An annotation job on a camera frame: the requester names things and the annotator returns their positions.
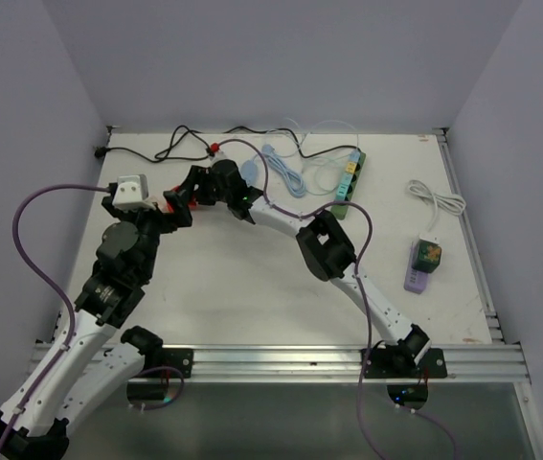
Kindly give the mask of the red cube socket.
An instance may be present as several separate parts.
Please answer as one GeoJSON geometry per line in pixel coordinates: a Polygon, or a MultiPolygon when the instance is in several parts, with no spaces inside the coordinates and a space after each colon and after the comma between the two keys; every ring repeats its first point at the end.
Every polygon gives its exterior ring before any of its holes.
{"type": "Polygon", "coordinates": [[[181,185],[175,186],[162,193],[162,198],[166,202],[168,213],[181,213],[190,211],[197,206],[192,191],[181,185]]]}

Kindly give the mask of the green power strip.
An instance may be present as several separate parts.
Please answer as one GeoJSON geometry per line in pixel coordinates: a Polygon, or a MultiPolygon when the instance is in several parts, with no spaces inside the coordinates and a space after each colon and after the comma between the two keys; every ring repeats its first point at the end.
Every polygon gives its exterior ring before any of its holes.
{"type": "Polygon", "coordinates": [[[349,206],[346,205],[346,202],[352,199],[366,158],[367,155],[360,149],[354,149],[348,156],[347,163],[336,188],[335,204],[330,208],[331,213],[339,220],[343,220],[347,215],[349,206]]]}

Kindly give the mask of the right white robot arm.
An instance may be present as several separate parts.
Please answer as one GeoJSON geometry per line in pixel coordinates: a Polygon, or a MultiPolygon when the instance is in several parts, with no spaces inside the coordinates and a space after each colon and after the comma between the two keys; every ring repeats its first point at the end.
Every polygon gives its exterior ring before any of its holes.
{"type": "Polygon", "coordinates": [[[221,159],[210,167],[192,166],[186,179],[163,196],[169,209],[180,217],[191,214],[195,204],[221,202],[236,219],[274,229],[296,240],[310,273],[330,282],[361,309],[368,327],[380,334],[381,351],[369,344],[365,362],[380,363],[401,377],[413,377],[425,364],[431,339],[399,311],[375,286],[361,267],[365,251],[356,250],[339,220],[324,205],[301,214],[273,202],[265,189],[246,184],[237,164],[221,159]]]}

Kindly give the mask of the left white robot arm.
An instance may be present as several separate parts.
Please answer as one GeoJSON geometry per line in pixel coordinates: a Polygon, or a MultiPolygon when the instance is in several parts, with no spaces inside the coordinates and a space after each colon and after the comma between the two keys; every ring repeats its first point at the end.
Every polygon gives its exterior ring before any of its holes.
{"type": "Polygon", "coordinates": [[[127,330],[100,363],[93,358],[143,299],[160,239],[192,224],[190,201],[166,191],[165,206],[134,182],[104,189],[116,219],[102,234],[90,278],[76,300],[64,296],[66,326],[19,389],[0,406],[0,456],[60,459],[83,421],[118,387],[163,366],[162,339],[127,330]]]}

